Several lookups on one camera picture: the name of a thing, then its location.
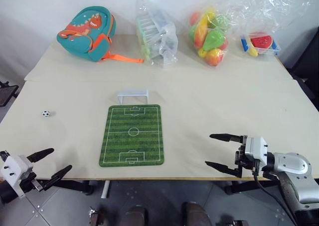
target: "watermelon slice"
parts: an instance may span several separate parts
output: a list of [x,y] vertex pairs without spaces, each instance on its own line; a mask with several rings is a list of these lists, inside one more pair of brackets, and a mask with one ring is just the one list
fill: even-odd
[[264,50],[259,49],[260,53],[266,51],[273,43],[273,39],[269,35],[250,38],[250,40],[254,47],[264,49]]

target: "white table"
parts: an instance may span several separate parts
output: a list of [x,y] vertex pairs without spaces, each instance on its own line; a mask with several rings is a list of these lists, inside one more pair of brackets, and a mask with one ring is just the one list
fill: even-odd
[[[140,57],[133,35],[116,35],[112,53]],[[35,164],[39,178],[68,164],[66,179],[229,179],[209,160],[234,167],[239,144],[211,133],[263,136],[271,152],[298,152],[319,177],[319,113],[274,57],[251,58],[237,45],[212,68],[180,39],[179,61],[165,69],[108,60],[94,63],[52,43],[0,124],[1,149],[55,152]],[[108,108],[119,90],[148,89],[161,106],[164,164],[101,168],[99,156]],[[43,110],[53,113],[44,118]],[[249,171],[243,176],[251,177]]]

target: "teal backpack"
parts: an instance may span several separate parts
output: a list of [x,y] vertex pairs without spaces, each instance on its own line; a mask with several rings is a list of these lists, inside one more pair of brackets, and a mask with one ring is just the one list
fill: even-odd
[[143,63],[143,59],[110,54],[109,47],[115,28],[116,21],[109,10],[102,6],[90,6],[81,10],[56,38],[67,51],[87,60],[100,61],[109,58]]

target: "green mat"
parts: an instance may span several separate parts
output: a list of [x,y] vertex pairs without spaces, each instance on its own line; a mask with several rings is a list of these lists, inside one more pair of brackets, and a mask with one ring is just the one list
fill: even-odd
[[159,105],[109,108],[101,167],[161,165],[164,162]]

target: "white wall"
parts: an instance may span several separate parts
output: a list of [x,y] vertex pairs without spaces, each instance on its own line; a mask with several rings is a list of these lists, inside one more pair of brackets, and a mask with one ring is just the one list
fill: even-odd
[[[82,8],[102,5],[117,20],[117,34],[135,33],[136,0],[0,0],[0,79],[20,85],[36,65],[57,32]],[[177,21],[183,21],[192,5],[204,0],[151,0]],[[306,47],[309,31],[319,25],[318,0],[306,15],[278,31],[275,37],[283,51],[280,59],[292,65]]]

